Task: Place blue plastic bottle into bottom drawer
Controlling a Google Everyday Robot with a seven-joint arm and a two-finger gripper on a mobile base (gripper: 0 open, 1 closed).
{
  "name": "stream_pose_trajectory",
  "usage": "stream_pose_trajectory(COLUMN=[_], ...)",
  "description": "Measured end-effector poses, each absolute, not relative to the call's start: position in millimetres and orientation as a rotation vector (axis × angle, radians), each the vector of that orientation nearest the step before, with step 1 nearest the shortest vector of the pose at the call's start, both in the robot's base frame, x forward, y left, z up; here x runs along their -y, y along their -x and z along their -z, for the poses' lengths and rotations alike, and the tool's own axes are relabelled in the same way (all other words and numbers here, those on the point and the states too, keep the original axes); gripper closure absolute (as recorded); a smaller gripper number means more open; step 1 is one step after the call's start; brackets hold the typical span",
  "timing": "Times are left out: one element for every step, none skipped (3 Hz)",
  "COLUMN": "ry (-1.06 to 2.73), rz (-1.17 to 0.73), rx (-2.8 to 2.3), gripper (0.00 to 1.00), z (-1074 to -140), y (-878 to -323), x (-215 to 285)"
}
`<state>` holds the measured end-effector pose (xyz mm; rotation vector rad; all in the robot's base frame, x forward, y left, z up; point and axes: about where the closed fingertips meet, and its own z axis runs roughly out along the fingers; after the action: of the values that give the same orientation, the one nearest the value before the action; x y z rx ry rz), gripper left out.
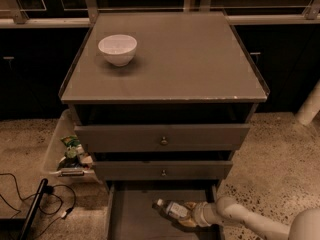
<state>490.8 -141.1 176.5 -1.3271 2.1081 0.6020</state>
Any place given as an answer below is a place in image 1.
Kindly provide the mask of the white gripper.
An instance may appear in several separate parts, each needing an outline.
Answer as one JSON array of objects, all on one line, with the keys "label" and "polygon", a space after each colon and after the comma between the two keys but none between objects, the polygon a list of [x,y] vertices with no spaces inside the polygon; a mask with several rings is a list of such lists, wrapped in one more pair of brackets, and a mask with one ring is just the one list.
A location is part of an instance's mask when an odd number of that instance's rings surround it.
[{"label": "white gripper", "polygon": [[189,210],[193,210],[192,218],[179,219],[178,222],[189,228],[195,228],[197,225],[200,227],[209,227],[216,223],[216,206],[214,203],[207,202],[185,202],[184,206]]}]

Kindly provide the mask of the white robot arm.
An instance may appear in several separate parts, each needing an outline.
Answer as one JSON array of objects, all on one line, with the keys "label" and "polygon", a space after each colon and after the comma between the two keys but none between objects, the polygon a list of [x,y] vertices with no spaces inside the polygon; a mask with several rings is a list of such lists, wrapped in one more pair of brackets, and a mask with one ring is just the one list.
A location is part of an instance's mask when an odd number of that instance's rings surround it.
[{"label": "white robot arm", "polygon": [[258,240],[320,240],[319,88],[296,115],[261,114],[215,202],[189,202],[184,226],[240,225]]}]

